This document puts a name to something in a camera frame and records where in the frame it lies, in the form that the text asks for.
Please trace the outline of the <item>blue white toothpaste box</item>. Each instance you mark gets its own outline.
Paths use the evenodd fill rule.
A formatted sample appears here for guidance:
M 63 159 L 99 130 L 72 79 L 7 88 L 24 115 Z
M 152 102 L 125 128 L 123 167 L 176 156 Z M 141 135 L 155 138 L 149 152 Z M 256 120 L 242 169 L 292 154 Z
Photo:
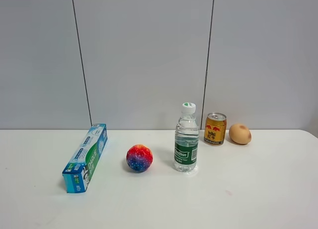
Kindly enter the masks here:
M 107 140 L 106 124 L 92 125 L 62 172 L 68 193 L 87 190 Z

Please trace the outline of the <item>clear water bottle green label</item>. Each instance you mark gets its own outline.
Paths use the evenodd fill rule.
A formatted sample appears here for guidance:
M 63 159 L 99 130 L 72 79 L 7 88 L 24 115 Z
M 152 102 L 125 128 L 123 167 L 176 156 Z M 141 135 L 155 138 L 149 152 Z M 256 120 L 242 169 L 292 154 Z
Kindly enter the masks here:
M 195 111 L 194 103 L 183 103 L 181 116 L 175 128 L 174 166 L 179 172 L 190 172 L 197 163 L 199 127 Z

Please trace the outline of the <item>rainbow spiky ball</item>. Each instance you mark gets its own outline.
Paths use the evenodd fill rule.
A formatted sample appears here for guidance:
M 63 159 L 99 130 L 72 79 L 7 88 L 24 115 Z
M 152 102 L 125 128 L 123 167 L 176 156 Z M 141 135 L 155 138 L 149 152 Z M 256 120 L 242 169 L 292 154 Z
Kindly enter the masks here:
M 144 145 L 134 145 L 127 151 L 126 162 L 134 172 L 145 172 L 153 162 L 152 151 Z

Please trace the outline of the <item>gold energy drink can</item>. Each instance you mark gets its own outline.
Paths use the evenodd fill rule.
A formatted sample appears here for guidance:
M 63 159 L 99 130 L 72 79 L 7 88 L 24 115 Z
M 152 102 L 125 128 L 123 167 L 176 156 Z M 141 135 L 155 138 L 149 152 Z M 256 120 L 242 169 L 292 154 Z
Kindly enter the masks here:
M 209 113 L 206 118 L 204 142 L 220 146 L 224 143 L 227 127 L 226 115 L 218 112 Z

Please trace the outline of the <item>tan brown-spotted egg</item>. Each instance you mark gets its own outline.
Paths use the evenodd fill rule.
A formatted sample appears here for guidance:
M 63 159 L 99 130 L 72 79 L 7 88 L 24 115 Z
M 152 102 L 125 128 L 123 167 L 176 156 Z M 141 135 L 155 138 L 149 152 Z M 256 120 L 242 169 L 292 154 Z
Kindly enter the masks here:
M 247 145 L 251 142 L 252 136 L 249 128 L 241 123 L 233 124 L 229 129 L 231 140 L 240 145 Z

